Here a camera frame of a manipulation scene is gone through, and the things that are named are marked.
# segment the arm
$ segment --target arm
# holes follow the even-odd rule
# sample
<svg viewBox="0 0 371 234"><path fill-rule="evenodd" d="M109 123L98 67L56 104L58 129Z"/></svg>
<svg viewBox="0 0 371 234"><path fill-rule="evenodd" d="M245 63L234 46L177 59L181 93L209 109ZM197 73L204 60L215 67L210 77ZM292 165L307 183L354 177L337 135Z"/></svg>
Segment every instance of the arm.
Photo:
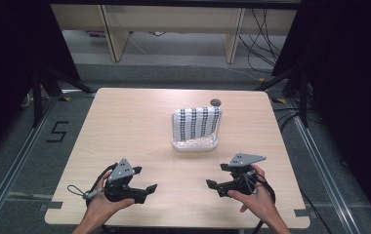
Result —
<svg viewBox="0 0 371 234"><path fill-rule="evenodd" d="M103 175L97 188L103 187L110 172ZM91 201L81 223L73 230L73 234L91 233L106 223L115 213L134 204L134 199L124 199L120 202L109 202L103 193L97 194Z"/></svg>
<svg viewBox="0 0 371 234"><path fill-rule="evenodd" d="M256 165L252 165L253 169L261 175L265 176L265 172ZM238 191L230 190L228 196L243 203L240 211L243 213L249 209L255 216L263 221L276 234L290 233L286 223L283 221L276 206L270 198L268 191L260 183L256 184L258 193L245 195Z"/></svg>

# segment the floor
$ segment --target floor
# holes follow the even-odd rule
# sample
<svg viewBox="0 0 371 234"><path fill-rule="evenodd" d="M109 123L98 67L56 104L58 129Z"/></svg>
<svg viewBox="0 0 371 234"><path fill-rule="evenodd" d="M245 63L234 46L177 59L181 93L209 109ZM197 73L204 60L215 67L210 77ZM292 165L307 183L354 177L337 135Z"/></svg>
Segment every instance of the floor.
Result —
<svg viewBox="0 0 371 234"><path fill-rule="evenodd" d="M104 38L91 37L85 31L64 31L63 36L82 80L98 86L106 82L110 84L112 81L103 79L106 74L84 72L91 66L105 66L106 69L116 66L127 67L131 74L135 72L135 69L152 70L152 67L161 66L176 70L213 69L221 73L230 72L234 76L244 77L255 87L262 82L262 79L270 78L268 72L272 69L274 62L270 52L259 48L256 50L268 58L268 61L253 55L248 58L248 50L240 41L234 64L227 64L222 37L214 34L163 33L156 36L153 32L133 32L119 62L110 60ZM285 42L284 36L270 36L269 39L276 48L282 48ZM242 40L249 47L252 45L252 40L248 35L243 35ZM268 43L263 38L259 39L259 44L268 50ZM280 126L283 126L285 118L291 117L293 113L287 109L278 109L297 106L295 98L285 98L281 94L283 86L284 82L268 91L272 107L276 110L276 121ZM76 140L92 99L92 96L76 97L72 100L72 108L61 101L54 106L52 115L59 116L57 119L72 119L72 123L75 123L74 126L70 124L67 126L70 128L67 135L69 142ZM12 179L13 185L8 189L10 191L8 199L0 208L0 233L7 231L11 233L69 233L74 226L57 227L46 224L43 220L43 213L46 210L44 206L47 201L50 201L56 182L61 176L61 173L54 174L52 171L62 170L67 160L66 155L72 149L72 143L41 148L37 144L30 145L29 150L32 156L28 157L24 166L19 169L17 177L5 177L9 174L8 170L11 165L16 163L16 155L21 153L23 143L29 136L39 135L36 139L44 140L44 142L51 137L49 133L55 121L47 120L41 133L34 133L28 124L32 120L31 113L31 106L24 109L17 116L16 124L11 126L1 142L3 147L0 147L0 184L6 179ZM349 172L348 166L342 164L342 155L337 151L318 112L309 112L308 116L308 129L303 128L299 119L288 118L288 123L282 130L295 175L300 187L307 194L305 203L311 220L310 228L291 231L293 233L329 233L322 221L325 220L332 233L371 233L371 205ZM39 184L39 186L26 188L29 184ZM137 229L135 232L145 233L146 231ZM251 230L245 230L244 233L251 233ZM268 230L263 229L261 233L268 233Z"/></svg>

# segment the person's right hand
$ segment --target person's right hand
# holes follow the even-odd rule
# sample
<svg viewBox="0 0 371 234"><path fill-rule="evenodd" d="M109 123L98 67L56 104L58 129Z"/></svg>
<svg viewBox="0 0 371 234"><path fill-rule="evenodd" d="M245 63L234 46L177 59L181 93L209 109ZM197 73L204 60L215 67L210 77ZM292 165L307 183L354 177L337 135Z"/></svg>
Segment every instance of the person's right hand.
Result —
<svg viewBox="0 0 371 234"><path fill-rule="evenodd" d="M252 168L257 172L259 179L265 177L265 172L259 168L257 165L252 164ZM245 195L239 191L230 190L227 194L230 198L243 203L240 211L244 213L249 209L255 216L257 216L261 221L263 221L274 233L290 233L283 221L276 206L271 200L270 194L265 187L257 182L256 192L251 195Z"/></svg>

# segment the table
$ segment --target table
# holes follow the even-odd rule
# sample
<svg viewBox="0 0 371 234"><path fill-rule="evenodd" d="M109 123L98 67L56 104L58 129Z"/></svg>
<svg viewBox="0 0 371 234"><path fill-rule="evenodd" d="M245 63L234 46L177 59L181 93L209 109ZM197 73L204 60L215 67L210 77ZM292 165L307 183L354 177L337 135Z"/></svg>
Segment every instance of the table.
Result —
<svg viewBox="0 0 371 234"><path fill-rule="evenodd" d="M172 145L171 115L178 108L222 102L219 144L212 151L177 151ZM231 180L220 169L237 152L267 156L258 165L266 171L276 193L276 206L290 228L307 228L291 163L267 94L246 91L99 89L70 154L45 220L51 224L78 224L85 201L67 191L70 184L89 190L109 165L127 158L141 166L130 186L145 189L158 184L144 204L113 216L108 225L137 227L253 228L253 214L241 214L241 204L220 198L206 179Z"/></svg>

